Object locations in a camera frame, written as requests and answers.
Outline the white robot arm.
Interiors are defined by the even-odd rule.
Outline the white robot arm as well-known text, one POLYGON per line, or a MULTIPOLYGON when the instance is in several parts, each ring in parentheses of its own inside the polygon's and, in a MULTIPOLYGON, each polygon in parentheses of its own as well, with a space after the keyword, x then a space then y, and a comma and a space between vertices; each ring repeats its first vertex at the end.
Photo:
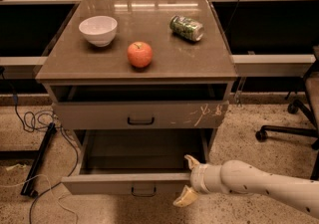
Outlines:
POLYGON ((190 186, 185 186, 173 202, 176 207, 192 204, 200 195, 210 193, 260 194, 319 218, 319 182, 264 172, 240 160, 221 165, 200 163, 191 155, 184 157, 190 169, 190 186))

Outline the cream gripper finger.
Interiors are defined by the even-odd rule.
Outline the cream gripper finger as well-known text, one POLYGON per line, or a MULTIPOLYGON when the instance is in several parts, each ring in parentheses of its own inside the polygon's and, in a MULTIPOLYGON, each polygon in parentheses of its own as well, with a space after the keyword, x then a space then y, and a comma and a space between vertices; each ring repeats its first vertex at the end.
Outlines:
POLYGON ((176 207, 186 207, 192 204, 198 198, 198 193, 189 186, 185 186, 181 195, 173 202, 176 207))
POLYGON ((186 154, 184 156, 184 158, 187 160, 188 168, 190 170, 193 170, 198 165, 200 165, 200 162, 197 159, 195 159, 193 156, 189 155, 189 154, 186 154))

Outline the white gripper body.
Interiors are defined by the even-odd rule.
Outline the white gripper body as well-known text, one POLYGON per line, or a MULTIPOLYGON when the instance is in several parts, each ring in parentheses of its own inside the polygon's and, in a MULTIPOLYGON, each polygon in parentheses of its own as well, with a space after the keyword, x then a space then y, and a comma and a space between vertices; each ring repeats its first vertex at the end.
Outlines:
POLYGON ((220 165, 197 165, 190 175, 192 188, 199 194, 223 193, 225 185, 221 181, 220 171, 220 165))

